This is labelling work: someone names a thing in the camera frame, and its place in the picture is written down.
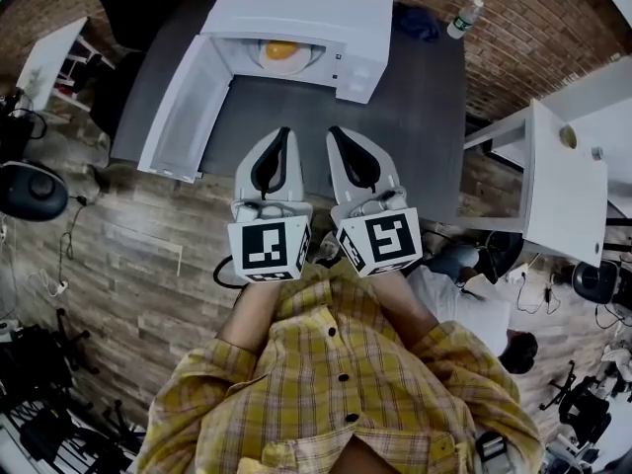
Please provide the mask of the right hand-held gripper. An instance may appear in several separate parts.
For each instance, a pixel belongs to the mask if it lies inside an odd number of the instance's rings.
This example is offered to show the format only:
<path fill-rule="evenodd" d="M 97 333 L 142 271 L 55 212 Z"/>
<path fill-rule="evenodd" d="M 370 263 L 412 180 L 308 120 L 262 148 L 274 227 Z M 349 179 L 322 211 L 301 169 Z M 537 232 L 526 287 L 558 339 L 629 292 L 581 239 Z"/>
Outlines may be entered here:
<path fill-rule="evenodd" d="M 391 156 L 365 135 L 344 127 L 331 126 L 326 143 L 339 204 L 331 210 L 336 238 L 357 275 L 391 273 L 419 260 L 419 215 L 407 205 L 405 190 L 391 189 L 400 186 Z M 369 194 L 375 195 L 351 201 Z"/>

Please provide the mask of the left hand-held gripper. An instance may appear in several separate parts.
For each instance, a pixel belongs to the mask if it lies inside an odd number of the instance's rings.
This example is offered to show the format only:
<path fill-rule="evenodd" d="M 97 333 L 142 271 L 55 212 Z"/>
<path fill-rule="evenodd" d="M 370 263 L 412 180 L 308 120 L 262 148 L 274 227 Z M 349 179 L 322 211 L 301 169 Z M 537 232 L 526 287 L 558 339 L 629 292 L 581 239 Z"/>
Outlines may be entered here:
<path fill-rule="evenodd" d="M 238 166 L 235 191 L 238 199 L 261 199 L 231 205 L 228 236 L 235 274 L 248 282 L 301 278 L 313 208 L 301 201 L 303 174 L 291 129 L 280 127 L 253 146 Z"/>

